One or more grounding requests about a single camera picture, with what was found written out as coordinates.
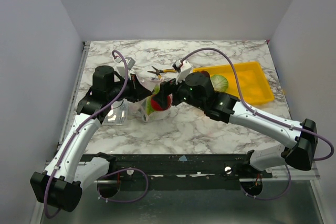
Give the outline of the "clear zip top bag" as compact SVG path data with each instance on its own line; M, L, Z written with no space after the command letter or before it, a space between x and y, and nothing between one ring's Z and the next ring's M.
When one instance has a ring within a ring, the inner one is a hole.
M143 81L142 85L148 90L152 91L152 95L136 103L130 103L129 111L132 116L143 122L152 122L165 119L169 116L169 109L172 106L172 95L167 97L167 107L162 109L159 104L152 99L159 90L162 79L152 79Z

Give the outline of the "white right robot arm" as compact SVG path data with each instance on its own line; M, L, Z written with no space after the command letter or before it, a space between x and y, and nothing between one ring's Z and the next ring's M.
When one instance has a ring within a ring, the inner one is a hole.
M196 107L214 121L235 124L254 130L279 144L261 151L248 152L248 160L241 165L249 178L268 168L289 165L308 171L312 167L317 145L316 124L286 120L259 110L233 95L214 90L210 78L200 72L188 74L184 80L173 79L170 93L173 104L182 102Z

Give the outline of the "red tomato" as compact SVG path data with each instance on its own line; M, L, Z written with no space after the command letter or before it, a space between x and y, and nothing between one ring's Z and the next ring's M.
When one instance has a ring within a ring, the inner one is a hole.
M168 110L172 105L172 96L168 95L165 99L156 94L150 98L150 105L154 111Z

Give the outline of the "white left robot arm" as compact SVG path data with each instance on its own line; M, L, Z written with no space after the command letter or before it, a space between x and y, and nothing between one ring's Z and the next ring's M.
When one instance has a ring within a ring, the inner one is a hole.
M150 97L153 88L146 88L135 74L125 79L112 67L96 67L92 86L79 101L73 125L60 149L44 171L34 172L30 184L38 202L48 207L72 212L78 205L82 192L99 177L112 179L116 175L115 157L98 153L83 167L78 168L83 153L111 110L112 103L126 99L139 102Z

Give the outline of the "green grape bunch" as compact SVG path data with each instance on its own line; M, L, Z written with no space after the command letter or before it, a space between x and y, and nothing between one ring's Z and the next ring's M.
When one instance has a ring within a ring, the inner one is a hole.
M150 115L154 111L159 111L160 110L159 105L155 101L152 100L153 96L156 95L159 92L159 90L160 90L160 86L156 85L153 89L152 95L150 97L147 97L147 99L146 99L145 110L146 110L147 115Z

